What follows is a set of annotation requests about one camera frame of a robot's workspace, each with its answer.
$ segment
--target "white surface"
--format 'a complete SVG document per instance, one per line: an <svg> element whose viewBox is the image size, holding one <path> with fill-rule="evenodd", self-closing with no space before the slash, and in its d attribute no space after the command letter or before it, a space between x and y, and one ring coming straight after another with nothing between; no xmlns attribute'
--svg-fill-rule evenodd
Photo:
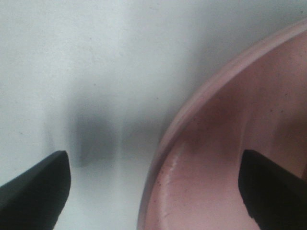
<svg viewBox="0 0 307 230"><path fill-rule="evenodd" d="M305 0L0 0L0 184L56 150L56 230L134 230L147 170L192 92Z"/></svg>

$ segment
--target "pink bowl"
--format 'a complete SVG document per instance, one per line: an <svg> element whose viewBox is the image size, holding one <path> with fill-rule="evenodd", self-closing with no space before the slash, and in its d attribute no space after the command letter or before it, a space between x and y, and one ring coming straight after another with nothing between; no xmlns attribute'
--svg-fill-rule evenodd
<svg viewBox="0 0 307 230"><path fill-rule="evenodd" d="M152 161L138 230L258 230L237 186L245 149L306 178L307 19L243 52L181 108Z"/></svg>

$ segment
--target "black pointed object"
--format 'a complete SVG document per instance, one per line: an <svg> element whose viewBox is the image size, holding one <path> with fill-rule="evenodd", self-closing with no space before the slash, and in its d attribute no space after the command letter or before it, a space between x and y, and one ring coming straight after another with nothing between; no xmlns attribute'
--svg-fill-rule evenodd
<svg viewBox="0 0 307 230"><path fill-rule="evenodd" d="M261 230L307 230L307 183L254 150L243 153L238 186Z"/></svg>
<svg viewBox="0 0 307 230"><path fill-rule="evenodd" d="M51 230L67 201L71 172L57 151L0 187L0 230Z"/></svg>

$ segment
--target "pink ceramic surface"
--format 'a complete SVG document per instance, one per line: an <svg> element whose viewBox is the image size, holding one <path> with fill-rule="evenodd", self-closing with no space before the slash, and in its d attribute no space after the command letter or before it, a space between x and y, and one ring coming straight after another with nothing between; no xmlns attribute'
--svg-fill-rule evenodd
<svg viewBox="0 0 307 230"><path fill-rule="evenodd" d="M244 149L303 177L306 30L303 20L260 41L182 107L152 162L139 230L258 230L237 186Z"/></svg>

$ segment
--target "black tip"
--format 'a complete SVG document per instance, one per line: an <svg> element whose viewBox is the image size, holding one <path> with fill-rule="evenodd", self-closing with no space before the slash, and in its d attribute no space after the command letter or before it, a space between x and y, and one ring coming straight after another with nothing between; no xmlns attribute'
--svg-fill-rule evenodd
<svg viewBox="0 0 307 230"><path fill-rule="evenodd" d="M69 195L66 151L57 151L0 187L0 230L51 230Z"/></svg>
<svg viewBox="0 0 307 230"><path fill-rule="evenodd" d="M239 190L261 230L307 229L307 184L256 151L244 151Z"/></svg>

